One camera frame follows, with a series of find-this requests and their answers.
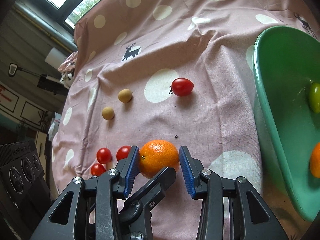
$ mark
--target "window frame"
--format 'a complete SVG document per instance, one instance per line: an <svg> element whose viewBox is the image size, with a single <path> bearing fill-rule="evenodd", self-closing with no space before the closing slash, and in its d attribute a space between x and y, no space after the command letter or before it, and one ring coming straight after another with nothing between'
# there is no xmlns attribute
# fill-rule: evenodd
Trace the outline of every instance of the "window frame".
<svg viewBox="0 0 320 240"><path fill-rule="evenodd" d="M65 30L67 30L71 35L74 34L74 29L68 25L65 20L73 12L73 10L83 1L83 0L66 0L60 8L55 6L49 0L29 0L41 11L47 14L51 19L60 24Z"/></svg>

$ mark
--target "orange in bowl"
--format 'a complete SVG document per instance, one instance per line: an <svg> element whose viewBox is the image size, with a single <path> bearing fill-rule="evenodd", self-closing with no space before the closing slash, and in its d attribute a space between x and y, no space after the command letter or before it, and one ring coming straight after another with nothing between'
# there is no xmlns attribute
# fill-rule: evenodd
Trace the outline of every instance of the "orange in bowl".
<svg viewBox="0 0 320 240"><path fill-rule="evenodd" d="M312 175L320 179L320 143L317 143L310 157L310 171Z"/></svg>
<svg viewBox="0 0 320 240"><path fill-rule="evenodd" d="M179 153L176 147L165 140L153 140L140 149L139 169L143 176L151 179L163 167L179 168Z"/></svg>

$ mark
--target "black speaker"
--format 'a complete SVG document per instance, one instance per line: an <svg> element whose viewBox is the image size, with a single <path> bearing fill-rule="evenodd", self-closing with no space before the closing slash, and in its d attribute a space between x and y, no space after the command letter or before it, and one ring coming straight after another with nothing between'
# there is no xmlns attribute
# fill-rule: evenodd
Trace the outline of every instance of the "black speaker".
<svg viewBox="0 0 320 240"><path fill-rule="evenodd" d="M0 146L0 212L22 239L29 239L51 206L34 141Z"/></svg>

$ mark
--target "round tan fruit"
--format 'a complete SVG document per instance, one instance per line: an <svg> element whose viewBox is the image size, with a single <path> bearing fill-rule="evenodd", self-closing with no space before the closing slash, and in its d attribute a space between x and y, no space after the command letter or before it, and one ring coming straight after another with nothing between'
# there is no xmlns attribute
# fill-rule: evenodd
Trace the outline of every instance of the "round tan fruit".
<svg viewBox="0 0 320 240"><path fill-rule="evenodd" d="M102 117L106 120L111 120L115 116L115 111L111 107L105 107L102 110Z"/></svg>
<svg viewBox="0 0 320 240"><path fill-rule="evenodd" d="M119 92L118 98L122 103L128 103L132 98L132 92L130 89L123 89Z"/></svg>

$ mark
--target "speaker cone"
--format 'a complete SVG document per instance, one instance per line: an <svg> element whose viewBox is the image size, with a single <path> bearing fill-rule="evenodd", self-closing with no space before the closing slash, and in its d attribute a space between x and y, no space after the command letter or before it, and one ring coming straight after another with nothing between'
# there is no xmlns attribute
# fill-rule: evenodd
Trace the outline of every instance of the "speaker cone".
<svg viewBox="0 0 320 240"><path fill-rule="evenodd" d="M29 159L23 158L21 160L21 166L22 166L22 170L23 170L24 176L26 177L27 181L33 182L35 175L33 173L32 165L31 165L31 162L29 161Z"/></svg>
<svg viewBox="0 0 320 240"><path fill-rule="evenodd" d="M35 165L37 171L41 169L40 161L37 155L33 155L33 164Z"/></svg>
<svg viewBox="0 0 320 240"><path fill-rule="evenodd" d="M22 178L19 174L19 172L16 170L16 168L12 167L9 171L9 177L10 177L10 182L14 189L18 192L21 193L23 191L23 182Z"/></svg>

